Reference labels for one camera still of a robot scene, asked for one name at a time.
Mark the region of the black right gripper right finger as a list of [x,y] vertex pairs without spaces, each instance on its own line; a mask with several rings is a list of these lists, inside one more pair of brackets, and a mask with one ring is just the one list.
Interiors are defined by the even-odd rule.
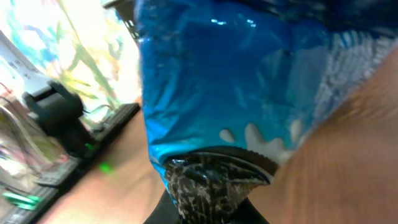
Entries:
[[256,210],[248,198],[245,198],[231,217],[231,224],[269,224]]

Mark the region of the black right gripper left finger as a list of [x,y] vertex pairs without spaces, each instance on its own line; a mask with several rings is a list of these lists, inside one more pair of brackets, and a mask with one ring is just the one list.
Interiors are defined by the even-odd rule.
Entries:
[[144,224],[180,224],[178,209],[166,190]]

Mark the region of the blue Oreo cookie pack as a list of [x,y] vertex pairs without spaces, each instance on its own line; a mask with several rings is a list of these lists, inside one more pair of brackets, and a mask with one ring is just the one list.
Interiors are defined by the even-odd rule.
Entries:
[[397,45],[396,1],[134,3],[149,159],[180,223],[231,223]]

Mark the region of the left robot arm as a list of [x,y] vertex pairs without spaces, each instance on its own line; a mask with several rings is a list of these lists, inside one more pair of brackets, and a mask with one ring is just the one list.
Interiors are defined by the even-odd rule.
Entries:
[[86,145],[94,144],[95,139],[80,121],[83,103],[76,93],[59,82],[49,81],[45,88],[32,94],[25,92],[22,97],[46,135],[55,138],[69,155],[85,156]]

